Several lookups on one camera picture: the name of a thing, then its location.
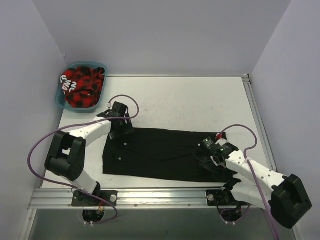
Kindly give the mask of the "black long sleeve shirt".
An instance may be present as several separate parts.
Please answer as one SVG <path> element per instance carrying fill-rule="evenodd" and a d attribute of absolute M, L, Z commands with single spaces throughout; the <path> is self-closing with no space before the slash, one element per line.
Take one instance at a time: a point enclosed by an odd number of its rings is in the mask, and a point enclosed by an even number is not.
<path fill-rule="evenodd" d="M 107 138 L 102 172 L 160 180 L 226 183 L 236 172 L 216 166 L 199 144 L 214 132 L 135 128 L 116 139 Z"/>

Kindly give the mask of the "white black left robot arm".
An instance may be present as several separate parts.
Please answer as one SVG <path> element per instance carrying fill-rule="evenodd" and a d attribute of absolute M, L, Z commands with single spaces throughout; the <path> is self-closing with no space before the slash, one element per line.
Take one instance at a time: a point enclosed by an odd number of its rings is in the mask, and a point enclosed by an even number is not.
<path fill-rule="evenodd" d="M 102 136 L 114 140 L 133 132 L 128 106 L 115 102 L 112 108 L 98 114 L 90 125 L 70 132 L 56 132 L 44 167 L 85 191 L 83 200 L 95 206 L 101 201 L 101 185 L 84 170 L 86 148 Z"/>

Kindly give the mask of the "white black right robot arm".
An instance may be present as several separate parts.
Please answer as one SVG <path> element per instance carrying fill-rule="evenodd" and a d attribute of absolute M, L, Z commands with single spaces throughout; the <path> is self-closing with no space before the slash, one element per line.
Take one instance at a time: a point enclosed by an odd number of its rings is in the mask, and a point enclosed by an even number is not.
<path fill-rule="evenodd" d="M 207 137 L 198 146 L 205 166 L 222 167 L 241 176 L 223 186 L 221 197 L 226 204 L 243 202 L 259 207 L 287 229 L 292 229 L 312 208 L 305 186 L 295 174 L 273 171 L 245 157 L 242 150 L 223 138 Z"/>

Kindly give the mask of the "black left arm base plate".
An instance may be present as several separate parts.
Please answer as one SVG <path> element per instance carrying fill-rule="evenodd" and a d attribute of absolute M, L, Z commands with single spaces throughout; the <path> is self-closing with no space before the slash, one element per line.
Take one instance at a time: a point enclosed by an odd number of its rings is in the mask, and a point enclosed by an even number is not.
<path fill-rule="evenodd" d="M 99 197 L 113 206 L 117 205 L 118 192 L 116 190 L 101 190 Z M 73 207 L 102 207 L 106 204 L 101 200 L 76 190 L 73 192 L 71 205 Z"/>

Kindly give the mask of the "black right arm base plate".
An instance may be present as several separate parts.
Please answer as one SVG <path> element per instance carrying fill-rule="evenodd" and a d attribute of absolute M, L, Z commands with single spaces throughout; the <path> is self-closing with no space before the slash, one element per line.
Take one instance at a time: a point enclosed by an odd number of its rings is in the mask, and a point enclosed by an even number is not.
<path fill-rule="evenodd" d="M 208 206 L 236 206 L 239 204 L 229 190 L 208 189 L 206 190 Z"/>

